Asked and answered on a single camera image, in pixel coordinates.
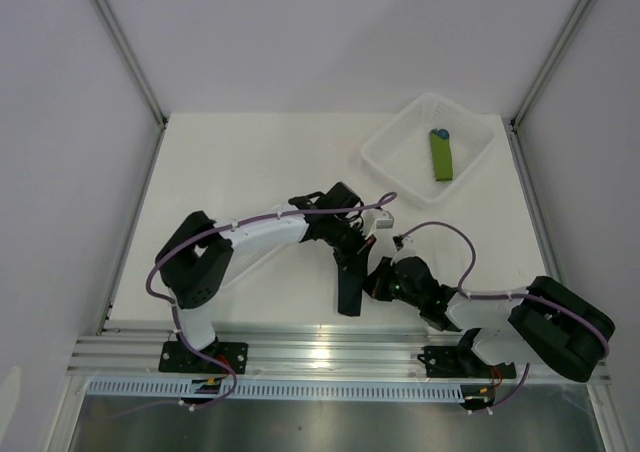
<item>green sponge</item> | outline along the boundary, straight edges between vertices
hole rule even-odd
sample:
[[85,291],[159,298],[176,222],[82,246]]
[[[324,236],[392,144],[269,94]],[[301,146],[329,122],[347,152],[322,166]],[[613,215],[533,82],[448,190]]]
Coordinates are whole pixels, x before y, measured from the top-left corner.
[[433,174],[437,181],[453,179],[453,160],[449,147],[449,131],[433,129],[429,132],[431,144],[431,158],[433,159]]

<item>gray floor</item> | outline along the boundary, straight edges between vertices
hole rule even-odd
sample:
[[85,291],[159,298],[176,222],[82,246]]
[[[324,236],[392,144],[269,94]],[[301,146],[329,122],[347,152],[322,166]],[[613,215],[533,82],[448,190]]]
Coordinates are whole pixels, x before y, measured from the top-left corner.
[[228,400],[189,413],[88,397],[72,451],[604,451],[586,389],[529,386],[493,416],[455,404]]

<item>white container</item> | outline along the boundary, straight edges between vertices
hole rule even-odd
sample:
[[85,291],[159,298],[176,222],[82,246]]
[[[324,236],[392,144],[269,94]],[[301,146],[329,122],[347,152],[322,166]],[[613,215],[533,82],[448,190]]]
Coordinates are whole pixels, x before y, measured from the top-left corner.
[[[447,129],[453,180],[437,182],[429,132]],[[436,94],[424,94],[396,115],[362,147],[373,171],[424,204],[433,204],[459,187],[496,141],[495,131],[476,114]]]

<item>white table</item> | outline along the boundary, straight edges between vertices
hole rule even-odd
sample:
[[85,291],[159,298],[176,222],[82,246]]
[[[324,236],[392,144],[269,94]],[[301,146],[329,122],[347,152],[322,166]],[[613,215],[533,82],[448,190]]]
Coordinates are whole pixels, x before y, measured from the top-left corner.
[[[211,218],[254,215],[290,197],[343,181],[366,203],[389,188],[359,158],[362,144],[389,114],[173,114],[160,149],[107,328],[169,323],[168,306],[145,293],[154,258],[191,212]],[[498,141],[474,175],[442,204],[420,208],[400,196],[388,206],[393,231],[378,234],[374,267],[393,251],[390,237],[425,220],[442,220],[474,242],[478,262],[466,285],[501,290],[544,274],[501,118],[486,116]],[[414,248],[441,282],[455,284],[470,254],[454,233],[436,227],[413,236]],[[155,288],[165,291],[160,278]],[[237,284],[221,290],[216,324],[424,326],[415,309],[363,297],[362,316],[336,312],[337,276],[321,242],[285,247]]]

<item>white wall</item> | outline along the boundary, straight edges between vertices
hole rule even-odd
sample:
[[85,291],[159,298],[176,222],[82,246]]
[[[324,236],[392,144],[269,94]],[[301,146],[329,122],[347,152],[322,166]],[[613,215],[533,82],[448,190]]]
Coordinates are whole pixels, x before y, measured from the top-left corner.
[[568,281],[616,322],[609,365],[640,448],[639,17],[638,0],[596,4],[523,136]]
[[574,0],[111,0],[171,111],[510,116]]
[[0,17],[0,378],[23,368],[0,449],[27,452],[95,327],[154,127],[88,0]]

